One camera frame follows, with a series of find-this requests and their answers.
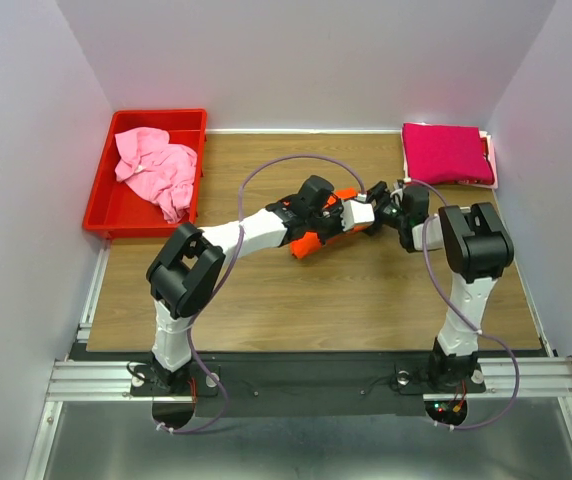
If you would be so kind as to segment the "red plastic bin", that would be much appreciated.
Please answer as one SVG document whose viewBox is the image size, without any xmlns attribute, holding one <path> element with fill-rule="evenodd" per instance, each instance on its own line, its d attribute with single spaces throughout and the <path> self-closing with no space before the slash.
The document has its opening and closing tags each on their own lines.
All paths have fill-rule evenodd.
<svg viewBox="0 0 572 480">
<path fill-rule="evenodd" d="M 198 217 L 198 196 L 203 177 L 204 146 L 208 114 L 204 109 L 121 110 L 113 114 L 103 151 L 90 191 L 83 228 L 101 238 L 162 238 L 177 224 L 168 223 L 162 210 L 137 196 L 116 179 L 119 154 L 115 135 L 136 127 L 153 127 L 170 134 L 170 141 L 188 146 L 197 153 L 196 178 L 188 212 L 183 222 Z"/>
</svg>

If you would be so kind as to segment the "pink t shirt in bin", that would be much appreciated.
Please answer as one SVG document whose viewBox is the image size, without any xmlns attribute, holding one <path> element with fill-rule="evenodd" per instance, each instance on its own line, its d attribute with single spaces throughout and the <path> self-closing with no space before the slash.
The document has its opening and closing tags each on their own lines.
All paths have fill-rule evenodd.
<svg viewBox="0 0 572 480">
<path fill-rule="evenodd" d="M 197 153 L 172 144 L 161 129 L 138 127 L 115 135 L 118 182 L 159 207 L 168 223 L 179 223 L 189 211 L 197 171 Z"/>
</svg>

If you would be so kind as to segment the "folded light pink shirt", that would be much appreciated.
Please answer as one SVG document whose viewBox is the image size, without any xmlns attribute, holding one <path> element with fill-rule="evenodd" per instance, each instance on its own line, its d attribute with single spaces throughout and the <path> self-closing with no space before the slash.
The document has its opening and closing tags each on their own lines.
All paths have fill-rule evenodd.
<svg viewBox="0 0 572 480">
<path fill-rule="evenodd" d="M 492 136 L 484 130 L 480 131 L 480 138 L 482 139 L 483 144 L 485 145 L 486 157 L 493 173 L 493 183 L 490 185 L 485 185 L 485 188 L 496 190 L 498 188 L 498 173 L 497 173 L 497 163 L 496 163 L 496 155 L 495 155 L 495 148 L 492 141 Z"/>
</svg>

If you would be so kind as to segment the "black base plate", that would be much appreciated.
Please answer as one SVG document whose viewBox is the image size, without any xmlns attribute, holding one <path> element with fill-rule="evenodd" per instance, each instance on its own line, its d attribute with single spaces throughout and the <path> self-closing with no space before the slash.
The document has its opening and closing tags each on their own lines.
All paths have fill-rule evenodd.
<svg viewBox="0 0 572 480">
<path fill-rule="evenodd" d="M 172 413 L 164 400 L 181 398 L 202 417 L 442 415 L 485 390 L 477 357 L 440 360 L 429 351 L 204 352 L 176 373 L 153 360 L 129 372 L 131 395 L 153 399 L 159 417 Z"/>
</svg>

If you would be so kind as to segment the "aluminium rail frame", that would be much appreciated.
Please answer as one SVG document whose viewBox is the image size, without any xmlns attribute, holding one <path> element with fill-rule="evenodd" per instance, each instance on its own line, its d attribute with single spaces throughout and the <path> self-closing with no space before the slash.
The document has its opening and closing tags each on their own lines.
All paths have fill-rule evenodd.
<svg viewBox="0 0 572 480">
<path fill-rule="evenodd" d="M 104 241 L 90 283 L 77 340 L 88 339 L 99 293 L 110 256 L 111 242 Z M 505 358 L 480 360 L 487 389 L 478 398 L 510 398 L 512 394 L 512 362 Z M 572 358 L 531 357 L 519 360 L 519 399 L 557 399 L 572 446 Z M 66 402 L 148 402 L 147 397 L 130 393 L 131 376 L 125 361 L 56 361 L 47 387 L 38 434 L 34 442 L 25 479 L 45 479 L 47 463 L 55 438 L 60 414 Z"/>
</svg>

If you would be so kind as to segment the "orange t shirt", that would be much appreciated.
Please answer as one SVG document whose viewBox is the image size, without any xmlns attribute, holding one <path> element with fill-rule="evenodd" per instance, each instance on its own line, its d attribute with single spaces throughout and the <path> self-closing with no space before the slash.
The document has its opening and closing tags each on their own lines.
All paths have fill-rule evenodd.
<svg viewBox="0 0 572 480">
<path fill-rule="evenodd" d="M 358 194 L 359 192 L 352 187 L 336 190 L 334 194 L 328 198 L 325 206 L 330 207 L 334 205 L 338 199 L 342 200 L 355 199 Z M 313 253 L 316 253 L 325 246 L 332 245 L 333 243 L 338 242 L 340 239 L 356 234 L 365 229 L 366 226 L 355 227 L 354 229 L 348 232 L 340 233 L 339 235 L 326 240 L 324 243 L 320 241 L 316 233 L 306 232 L 302 238 L 297 239 L 290 244 L 290 253 L 297 259 L 303 259 L 309 255 L 312 255 Z"/>
</svg>

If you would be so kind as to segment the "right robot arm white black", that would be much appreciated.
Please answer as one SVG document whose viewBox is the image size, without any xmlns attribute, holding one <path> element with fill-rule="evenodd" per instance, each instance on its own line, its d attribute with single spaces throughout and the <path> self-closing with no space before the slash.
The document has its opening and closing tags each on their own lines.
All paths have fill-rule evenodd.
<svg viewBox="0 0 572 480">
<path fill-rule="evenodd" d="M 446 204 L 431 215 L 430 189 L 413 181 L 391 191 L 385 182 L 378 182 L 366 194 L 374 207 L 374 224 L 366 232 L 373 235 L 384 226 L 395 229 L 402 248 L 422 253 L 426 264 L 430 251 L 445 252 L 452 277 L 449 295 L 438 286 L 432 268 L 427 268 L 448 309 L 428 356 L 425 378 L 432 387 L 448 390 L 473 379 L 486 304 L 513 262 L 514 246 L 491 203 L 468 208 Z"/>
</svg>

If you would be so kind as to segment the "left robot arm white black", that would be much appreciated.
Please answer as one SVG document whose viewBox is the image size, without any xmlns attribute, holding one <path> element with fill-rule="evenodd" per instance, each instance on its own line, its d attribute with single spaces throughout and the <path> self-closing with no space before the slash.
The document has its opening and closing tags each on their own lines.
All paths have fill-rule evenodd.
<svg viewBox="0 0 572 480">
<path fill-rule="evenodd" d="M 307 233 L 324 242 L 353 226 L 351 202 L 339 198 L 333 185 L 316 175 L 297 193 L 244 219 L 203 228 L 180 225 L 146 273 L 156 313 L 151 375 L 157 386 L 168 394 L 187 386 L 185 365 L 192 359 L 188 333 L 236 260 L 288 245 Z"/>
</svg>

